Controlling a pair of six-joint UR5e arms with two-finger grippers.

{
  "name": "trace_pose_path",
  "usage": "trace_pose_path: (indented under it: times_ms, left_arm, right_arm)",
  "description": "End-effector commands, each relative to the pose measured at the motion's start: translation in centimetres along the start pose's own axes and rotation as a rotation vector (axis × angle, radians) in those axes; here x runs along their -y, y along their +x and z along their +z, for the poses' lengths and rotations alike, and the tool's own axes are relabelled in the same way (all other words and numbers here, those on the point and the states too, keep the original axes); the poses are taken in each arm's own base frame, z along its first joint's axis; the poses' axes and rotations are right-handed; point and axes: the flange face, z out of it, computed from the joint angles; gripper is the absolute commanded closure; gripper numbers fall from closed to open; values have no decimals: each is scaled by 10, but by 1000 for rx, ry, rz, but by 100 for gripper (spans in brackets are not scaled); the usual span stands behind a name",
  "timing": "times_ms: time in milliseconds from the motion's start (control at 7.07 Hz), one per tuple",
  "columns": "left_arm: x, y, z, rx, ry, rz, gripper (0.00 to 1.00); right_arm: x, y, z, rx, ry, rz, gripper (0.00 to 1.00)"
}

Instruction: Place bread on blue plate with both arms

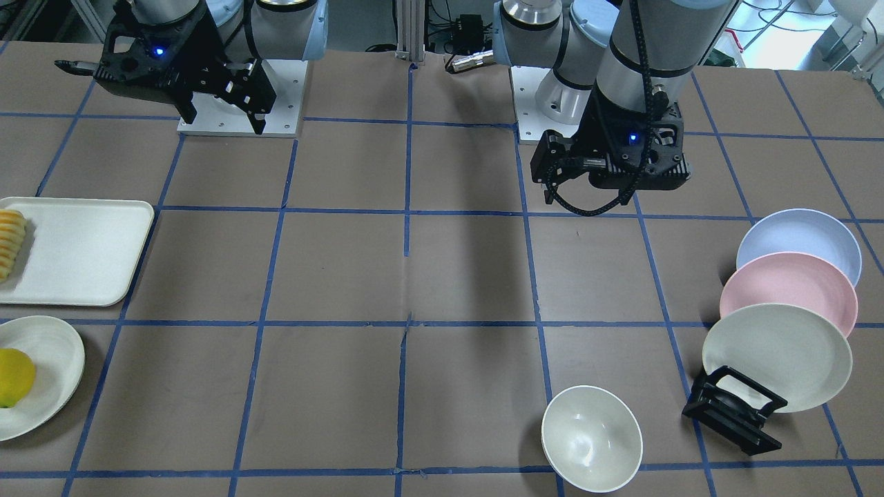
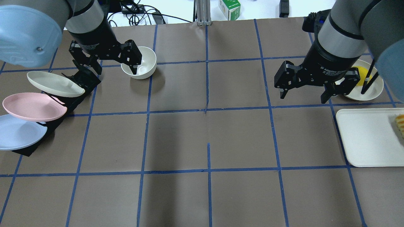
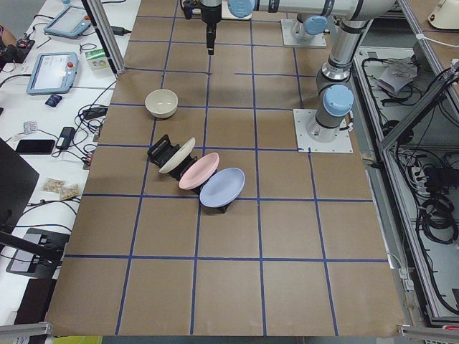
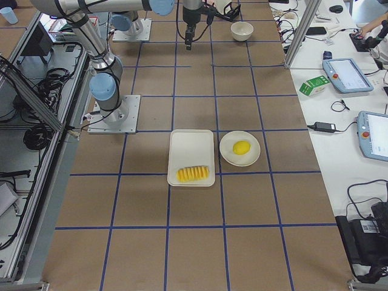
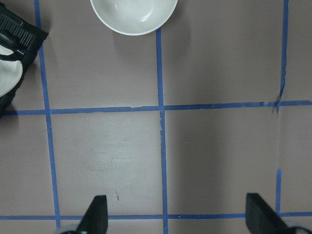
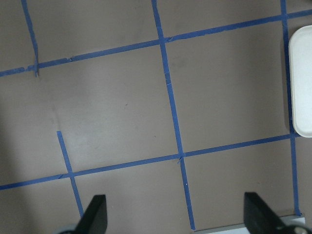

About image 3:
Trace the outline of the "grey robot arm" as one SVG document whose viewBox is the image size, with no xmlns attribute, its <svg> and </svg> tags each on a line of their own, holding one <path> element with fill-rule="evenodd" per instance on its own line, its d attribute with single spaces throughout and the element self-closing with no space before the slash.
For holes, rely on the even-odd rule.
<svg viewBox="0 0 459 344">
<path fill-rule="evenodd" d="M 341 18 L 331 53 L 316 77 L 318 109 L 308 124 L 308 134 L 321 143 L 335 140 L 341 121 L 354 104 L 354 94 L 346 83 L 357 48 L 371 21 L 385 14 L 393 1 L 325 1 L 324 14 Z"/>
<path fill-rule="evenodd" d="M 198 9 L 202 21 L 207 25 L 206 45 L 209 55 L 214 54 L 217 24 L 222 20 L 223 10 L 234 19 L 250 19 L 255 10 L 255 1 L 184 1 L 184 14 L 191 16 Z M 287 47 L 326 46 L 324 32 L 328 29 L 328 18 L 324 15 L 297 14 L 296 19 L 282 19 L 283 44 Z"/>
</svg>

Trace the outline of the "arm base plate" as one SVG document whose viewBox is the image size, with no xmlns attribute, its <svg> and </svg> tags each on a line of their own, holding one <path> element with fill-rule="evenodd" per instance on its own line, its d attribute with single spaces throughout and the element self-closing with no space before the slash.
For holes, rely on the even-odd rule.
<svg viewBox="0 0 459 344">
<path fill-rule="evenodd" d="M 325 48 L 324 31 L 328 19 L 324 16 L 310 16 L 303 22 L 298 19 L 282 19 L 283 45 L 286 47 Z"/>
<path fill-rule="evenodd" d="M 343 119 L 337 128 L 316 122 L 315 109 L 294 109 L 297 150 L 300 153 L 353 153 L 350 132 Z"/>
</svg>

